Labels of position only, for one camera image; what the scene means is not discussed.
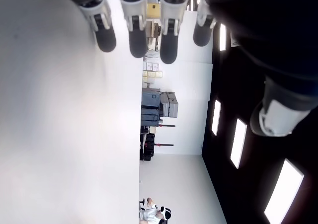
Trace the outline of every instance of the ceiling light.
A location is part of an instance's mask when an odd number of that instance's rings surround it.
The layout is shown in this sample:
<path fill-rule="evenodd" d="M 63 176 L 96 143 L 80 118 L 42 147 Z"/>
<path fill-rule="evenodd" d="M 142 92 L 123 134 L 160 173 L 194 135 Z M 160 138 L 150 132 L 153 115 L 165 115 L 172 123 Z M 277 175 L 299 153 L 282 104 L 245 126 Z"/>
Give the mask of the ceiling light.
<path fill-rule="evenodd" d="M 244 124 L 240 119 L 238 119 L 231 152 L 231 160 L 236 168 L 239 168 L 239 162 L 244 146 L 246 128 L 247 125 Z"/>
<path fill-rule="evenodd" d="M 221 24 L 220 28 L 220 51 L 226 49 L 227 46 L 227 29 L 225 25 Z"/>
<path fill-rule="evenodd" d="M 212 120 L 212 132 L 214 133 L 214 135 L 217 135 L 218 133 L 220 111 L 221 111 L 221 104 L 218 100 L 215 100 L 213 120 Z"/>
<path fill-rule="evenodd" d="M 191 0 L 191 11 L 193 11 L 193 0 Z"/>
<path fill-rule="evenodd" d="M 290 208 L 304 175 L 285 159 L 273 194 L 265 209 L 271 224 L 280 224 Z"/>

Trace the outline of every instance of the person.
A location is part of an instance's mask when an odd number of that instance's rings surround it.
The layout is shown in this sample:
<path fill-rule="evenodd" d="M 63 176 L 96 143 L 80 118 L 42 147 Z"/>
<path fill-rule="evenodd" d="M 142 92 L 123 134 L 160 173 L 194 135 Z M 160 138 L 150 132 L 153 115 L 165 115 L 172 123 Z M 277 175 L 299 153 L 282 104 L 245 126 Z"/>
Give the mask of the person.
<path fill-rule="evenodd" d="M 159 209 L 151 198 L 147 198 L 147 207 L 150 209 L 142 210 L 139 204 L 139 224 L 159 224 L 161 220 L 171 218 L 171 210 L 165 207 Z"/>

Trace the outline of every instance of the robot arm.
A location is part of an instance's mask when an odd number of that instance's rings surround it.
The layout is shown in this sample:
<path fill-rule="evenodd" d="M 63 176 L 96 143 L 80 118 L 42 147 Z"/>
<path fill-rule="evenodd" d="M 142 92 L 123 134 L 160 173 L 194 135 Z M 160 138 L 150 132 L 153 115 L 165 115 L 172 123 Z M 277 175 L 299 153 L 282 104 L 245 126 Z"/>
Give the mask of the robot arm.
<path fill-rule="evenodd" d="M 73 1 L 90 23 L 100 49 L 111 52 L 116 46 L 116 38 L 107 0 Z M 293 49 L 288 42 L 290 29 L 286 29 L 290 27 L 291 19 L 298 18 L 295 11 L 301 11 L 299 6 L 306 9 L 306 15 L 309 16 L 307 20 L 311 21 L 310 26 L 315 28 L 316 24 L 310 20 L 309 12 L 310 9 L 314 10 L 315 6 L 286 1 L 288 3 L 284 4 L 281 0 L 201 0 L 193 33 L 195 44 L 207 45 L 217 18 L 238 34 L 236 38 L 245 52 L 268 72 L 264 98 L 255 108 L 250 120 L 252 131 L 261 136 L 281 137 L 290 134 L 297 124 L 318 106 L 316 47 L 303 47 L 302 51 L 309 52 L 304 52 L 304 56 L 299 55 L 298 61 L 292 60 L 290 51 Z M 178 35 L 187 2 L 188 0 L 161 0 L 160 57 L 166 64 L 171 64 L 176 59 Z M 141 58 L 147 51 L 147 0 L 121 0 L 121 4 L 129 31 L 130 51 L 134 57 Z M 283 20 L 279 9 L 289 12 Z M 270 21 L 272 17 L 279 23 L 273 25 Z M 309 36 L 306 33 L 300 35 L 303 27 L 299 24 L 294 26 L 297 32 L 293 30 L 293 35 L 297 35 L 300 41 L 308 42 Z M 282 47 L 286 47 L 285 52 L 278 54 L 276 51 Z M 304 58 L 306 63 L 297 66 L 297 62 L 302 63 Z"/>

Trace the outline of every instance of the white wall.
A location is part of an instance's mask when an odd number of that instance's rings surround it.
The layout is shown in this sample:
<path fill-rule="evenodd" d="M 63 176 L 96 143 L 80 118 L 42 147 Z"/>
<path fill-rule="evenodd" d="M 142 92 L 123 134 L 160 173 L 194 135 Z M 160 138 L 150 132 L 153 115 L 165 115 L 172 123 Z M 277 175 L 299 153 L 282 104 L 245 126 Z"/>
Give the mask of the white wall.
<path fill-rule="evenodd" d="M 178 40 L 177 59 L 164 64 L 159 59 L 163 78 L 156 78 L 153 88 L 174 91 L 179 103 L 177 118 L 163 118 L 166 125 L 175 128 L 157 128 L 156 143 L 174 144 L 174 147 L 155 147 L 155 153 L 201 154 L 210 100 L 212 79 L 212 38 L 205 47 L 193 42 L 197 12 L 185 11 Z"/>
<path fill-rule="evenodd" d="M 137 223 L 142 59 L 110 6 L 105 54 L 70 0 L 0 0 L 0 223 Z"/>
<path fill-rule="evenodd" d="M 169 224 L 226 224 L 200 155 L 156 154 L 140 164 L 139 199 L 171 209 Z"/>

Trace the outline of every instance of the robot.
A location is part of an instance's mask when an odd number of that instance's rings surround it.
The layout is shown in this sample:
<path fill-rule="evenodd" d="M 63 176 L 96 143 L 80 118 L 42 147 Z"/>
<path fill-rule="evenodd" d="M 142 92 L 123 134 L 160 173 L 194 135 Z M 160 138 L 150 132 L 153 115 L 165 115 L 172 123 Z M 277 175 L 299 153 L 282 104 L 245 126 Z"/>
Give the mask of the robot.
<path fill-rule="evenodd" d="M 99 48 L 104 52 L 111 52 L 116 46 L 116 38 L 107 0 L 72 1 L 78 5 L 90 23 Z M 176 59 L 178 35 L 187 3 L 188 0 L 161 0 L 160 57 L 166 64 L 172 64 Z M 129 31 L 131 54 L 141 58 L 147 51 L 147 0 L 121 0 L 121 4 Z M 223 14 L 220 13 L 222 10 L 218 6 L 217 0 L 200 1 L 193 33 L 196 45 L 207 45 L 217 21 L 224 20 Z M 229 24 L 235 34 L 238 26 L 235 22 Z M 291 134 L 297 124 L 318 106 L 317 71 L 310 66 L 289 68 L 278 62 L 271 64 L 264 61 L 265 59 L 262 61 L 262 56 L 241 34 L 236 38 L 242 48 L 266 73 L 264 97 L 251 116 L 250 127 L 260 136 L 282 137 Z"/>

